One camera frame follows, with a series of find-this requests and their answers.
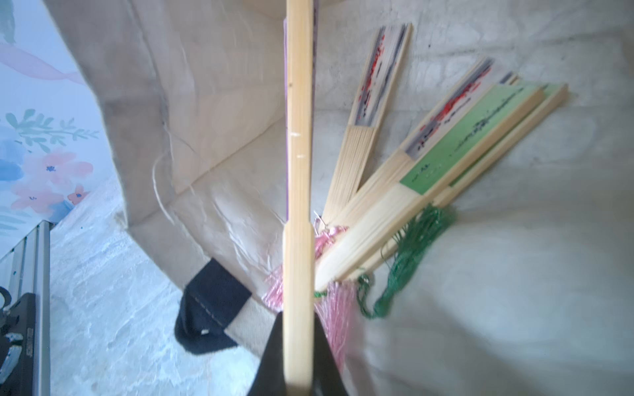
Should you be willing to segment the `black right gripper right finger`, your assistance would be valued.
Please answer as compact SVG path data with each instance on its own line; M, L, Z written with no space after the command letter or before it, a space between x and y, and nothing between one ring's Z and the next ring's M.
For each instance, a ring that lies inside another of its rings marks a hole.
M313 395L348 396L317 313L314 330Z

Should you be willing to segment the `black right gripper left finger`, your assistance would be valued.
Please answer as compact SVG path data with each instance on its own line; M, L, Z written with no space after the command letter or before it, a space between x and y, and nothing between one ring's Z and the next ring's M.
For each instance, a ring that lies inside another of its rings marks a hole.
M282 325L283 313L279 313L247 396L284 396L285 394Z

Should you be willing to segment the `purple pink tassel fan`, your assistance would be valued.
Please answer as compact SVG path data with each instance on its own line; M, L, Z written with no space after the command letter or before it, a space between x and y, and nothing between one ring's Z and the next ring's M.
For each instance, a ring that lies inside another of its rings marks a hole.
M282 242L283 372L287 395L313 395L317 312L315 232L310 222L310 193L317 6L313 1L288 1L286 11L287 222Z

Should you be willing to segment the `dark green fan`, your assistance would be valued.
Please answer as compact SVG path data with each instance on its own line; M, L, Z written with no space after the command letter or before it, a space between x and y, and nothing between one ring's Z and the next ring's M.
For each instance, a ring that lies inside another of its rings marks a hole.
M495 84L406 175L390 182L373 203L349 211L337 224L347 227L318 262L315 289L363 265L393 234L460 176L472 162L546 98L535 82Z

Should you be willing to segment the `beige tote bag navy handles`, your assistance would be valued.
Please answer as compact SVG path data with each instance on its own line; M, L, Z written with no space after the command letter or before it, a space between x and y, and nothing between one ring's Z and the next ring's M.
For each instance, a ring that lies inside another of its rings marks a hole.
M286 219L283 1L49 1L96 95L125 226L173 285L216 259L252 297L250 361ZM311 209L324 209L374 32L411 25L365 184L485 56L565 104L456 196L386 318L353 315L360 395L633 392L633 4L322 1Z

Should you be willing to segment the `white red printed fan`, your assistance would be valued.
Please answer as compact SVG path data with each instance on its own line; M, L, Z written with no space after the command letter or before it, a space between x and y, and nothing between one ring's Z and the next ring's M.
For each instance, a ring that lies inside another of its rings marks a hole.
M412 30L410 23L402 23L373 34L321 215L325 224L333 223L361 186Z

